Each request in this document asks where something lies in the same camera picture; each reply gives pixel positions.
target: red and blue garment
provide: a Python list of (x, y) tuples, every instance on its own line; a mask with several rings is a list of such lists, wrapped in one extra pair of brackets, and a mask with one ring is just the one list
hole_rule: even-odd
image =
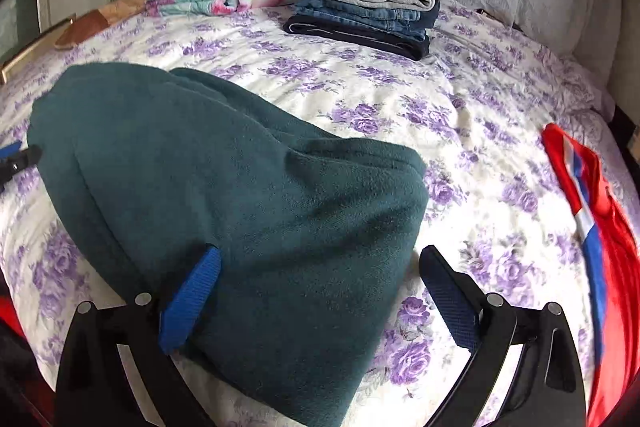
[(552, 123), (542, 141), (574, 213), (591, 285), (596, 365), (588, 426), (597, 427), (639, 369), (638, 248), (596, 153)]

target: red fabric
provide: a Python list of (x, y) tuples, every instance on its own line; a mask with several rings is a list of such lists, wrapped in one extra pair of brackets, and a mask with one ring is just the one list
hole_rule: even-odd
[(55, 417), (56, 394), (40, 375), (23, 385), (32, 416), (43, 427), (51, 427)]
[(549, 124), (542, 132), (543, 144), (572, 211), (575, 214), (581, 204), (564, 165), (565, 136), (584, 164), (581, 179), (587, 186), (589, 207), (599, 231), (607, 284), (602, 358), (596, 367), (588, 413), (589, 427), (597, 427), (640, 367), (640, 260), (631, 229), (611, 195), (596, 153), (568, 137), (557, 125)]
[(14, 304), (9, 297), (0, 297), (0, 320), (14, 330), (22, 338), (26, 339), (20, 322), (18, 322), (18, 315), (15, 314)]

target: bed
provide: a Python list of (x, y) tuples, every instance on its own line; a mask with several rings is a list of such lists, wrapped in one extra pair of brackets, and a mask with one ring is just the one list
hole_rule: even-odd
[[(338, 136), (412, 147), (427, 165), (430, 194), (415, 262), (343, 425), (424, 425), (468, 359), (418, 276), (417, 253), (430, 244), (513, 305), (561, 303), (588, 397), (590, 286), (574, 217), (540, 139), (545, 124), (555, 121), (600, 154), (636, 238), (640, 230), (638, 194), (596, 111), (602, 92), (590, 74), (454, 1), (443, 1), (431, 54), (421, 62), (287, 35), (281, 26), (290, 14), (279, 7), (217, 18), (137, 16), (72, 51), (46, 55), (0, 90), (0, 146), (25, 139), (33, 100), (69, 65), (127, 61), (207, 71)], [(0, 195), (0, 268), (40, 370), (55, 387), (77, 304), (122, 301), (65, 232), (36, 169)], [(298, 425), (190, 360), (174, 360), (218, 425)], [(512, 347), (478, 425), (497, 414), (517, 361)]]

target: folded clothes stack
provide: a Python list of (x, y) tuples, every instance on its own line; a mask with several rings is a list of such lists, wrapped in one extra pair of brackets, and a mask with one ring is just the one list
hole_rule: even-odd
[(420, 60), (439, 0), (300, 0), (284, 30), (352, 42)]

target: folded jeans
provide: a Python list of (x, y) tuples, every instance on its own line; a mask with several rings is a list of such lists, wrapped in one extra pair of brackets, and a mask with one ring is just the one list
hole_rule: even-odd
[(424, 28), (411, 29), (409, 23), (396, 20), (382, 19), (365, 19), (347, 12), (339, 12), (328, 8), (307, 8), (302, 6), (295, 7), (297, 15), (305, 15), (308, 17), (316, 17), (327, 21), (343, 24), (345, 26), (353, 26), (356, 28), (365, 28), (370, 30), (382, 30), (402, 38), (412, 39), (417, 42), (424, 42), (426, 33)]
[(361, 27), (333, 22), (318, 17), (294, 15), (282, 27), (284, 31), (293, 35), (318, 36), (334, 41), (350, 42), (376, 50), (381, 50), (411, 60), (421, 60), (429, 54), (429, 38), (424, 42), (383, 32), (375, 28)]
[(413, 22), (413, 28), (433, 28), (440, 13), (440, 0), (436, 0), (433, 8), (427, 12), (406, 8), (365, 8), (337, 0), (299, 0), (296, 6), (346, 12), (365, 19)]

